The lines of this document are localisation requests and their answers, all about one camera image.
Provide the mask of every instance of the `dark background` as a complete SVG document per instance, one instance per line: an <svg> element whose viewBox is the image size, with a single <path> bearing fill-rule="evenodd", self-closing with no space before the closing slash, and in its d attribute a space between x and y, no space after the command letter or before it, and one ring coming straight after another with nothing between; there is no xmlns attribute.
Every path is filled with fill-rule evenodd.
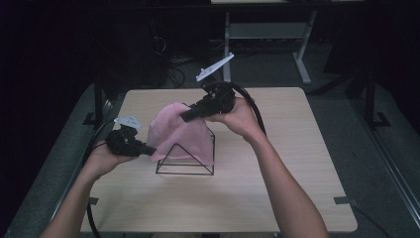
<svg viewBox="0 0 420 238"><path fill-rule="evenodd" d="M13 219L77 99L95 78L101 78L109 97L132 88L157 88L164 81L164 59L154 54L154 31L167 34L176 53L220 34L211 28L208 17L223 23L219 18L223 15L198 14L175 22L169 17L165 28L154 28L152 15L104 18L104 6L98 0L0 2L0 234ZM415 1L386 1L368 3L345 18L324 11L312 35L313 41L336 40L327 71L346 73L359 64L373 71L417 132L418 10ZM132 30L139 26L142 30L134 34Z"/></svg>

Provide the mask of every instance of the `handheld controller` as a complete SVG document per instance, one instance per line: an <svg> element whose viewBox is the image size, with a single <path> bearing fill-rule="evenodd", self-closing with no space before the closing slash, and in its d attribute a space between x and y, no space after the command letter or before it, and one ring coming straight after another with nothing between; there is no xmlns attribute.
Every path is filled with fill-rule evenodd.
<svg viewBox="0 0 420 238"><path fill-rule="evenodd" d="M207 92L203 99L190 105L186 112L180 114L185 122L197 117L209 117L217 113L227 113L235 106L235 91L226 82L204 84L202 88Z"/></svg>
<svg viewBox="0 0 420 238"><path fill-rule="evenodd" d="M121 129L111 131L105 141L114 155L127 157L153 155L156 148L149 147L146 143L136 140L136 135L137 130L135 128L121 125Z"/></svg>

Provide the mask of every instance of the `pink fabric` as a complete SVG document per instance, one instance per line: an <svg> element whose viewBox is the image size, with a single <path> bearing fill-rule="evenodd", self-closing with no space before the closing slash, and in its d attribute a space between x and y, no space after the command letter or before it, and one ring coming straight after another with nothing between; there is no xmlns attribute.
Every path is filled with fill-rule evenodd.
<svg viewBox="0 0 420 238"><path fill-rule="evenodd" d="M151 156L152 162L164 159L170 148L177 143L203 165L213 166L213 142L206 122L201 118L184 122L179 116L189 109L182 103L174 102L165 106L152 121L147 140L148 146L157 148ZM191 159L191 156L175 146L168 158Z"/></svg>

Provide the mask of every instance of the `white tag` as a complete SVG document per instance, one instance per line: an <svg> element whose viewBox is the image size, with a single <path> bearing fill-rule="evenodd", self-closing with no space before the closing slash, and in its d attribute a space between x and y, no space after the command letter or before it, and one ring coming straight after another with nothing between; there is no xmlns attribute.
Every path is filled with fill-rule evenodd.
<svg viewBox="0 0 420 238"><path fill-rule="evenodd" d="M223 64L225 64L227 61L231 60L231 58L233 58L233 57L234 57L234 55L232 53L229 53L229 55L226 58L214 63L213 65L211 65L211 66L209 66L205 69L201 68L201 73L198 76L196 76L195 78L197 79L197 81L202 80L204 77L212 74L214 71L216 71L219 67L221 67Z"/></svg>
<svg viewBox="0 0 420 238"><path fill-rule="evenodd" d="M137 116L118 117L114 119L114 122L120 123L121 125L124 125L124 126L133 127L136 129L140 129L142 127L139 120L137 120Z"/></svg>

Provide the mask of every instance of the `person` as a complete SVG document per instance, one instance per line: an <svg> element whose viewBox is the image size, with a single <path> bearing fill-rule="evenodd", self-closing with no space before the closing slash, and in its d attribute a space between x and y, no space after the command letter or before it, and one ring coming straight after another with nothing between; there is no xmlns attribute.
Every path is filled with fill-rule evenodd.
<svg viewBox="0 0 420 238"><path fill-rule="evenodd" d="M252 146L283 237L328 237L318 209L284 165L244 98L236 98L235 107L230 113L216 114L206 120L224 123ZM41 237L79 236L93 184L118 165L133 159L111 154L106 145L95 148Z"/></svg>

